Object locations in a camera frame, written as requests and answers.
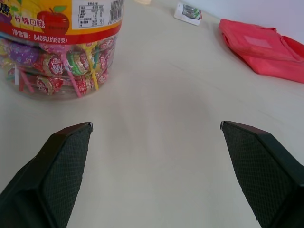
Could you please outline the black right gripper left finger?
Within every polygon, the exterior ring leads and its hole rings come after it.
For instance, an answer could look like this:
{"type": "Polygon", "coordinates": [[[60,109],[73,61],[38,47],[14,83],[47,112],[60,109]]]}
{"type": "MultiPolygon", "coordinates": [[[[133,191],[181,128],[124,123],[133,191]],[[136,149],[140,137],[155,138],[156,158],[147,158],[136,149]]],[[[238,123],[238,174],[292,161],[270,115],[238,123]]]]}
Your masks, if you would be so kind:
{"type": "Polygon", "coordinates": [[[52,134],[0,194],[2,228],[65,228],[79,193],[91,122],[52,134]]]}

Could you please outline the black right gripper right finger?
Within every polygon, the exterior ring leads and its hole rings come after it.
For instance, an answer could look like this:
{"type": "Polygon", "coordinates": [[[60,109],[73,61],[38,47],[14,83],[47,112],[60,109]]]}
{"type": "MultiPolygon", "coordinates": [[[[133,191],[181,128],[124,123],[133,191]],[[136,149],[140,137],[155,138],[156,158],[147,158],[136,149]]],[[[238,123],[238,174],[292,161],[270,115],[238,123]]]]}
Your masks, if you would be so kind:
{"type": "Polygon", "coordinates": [[[237,181],[263,228],[304,226],[304,167],[270,133],[222,121],[237,181]]]}

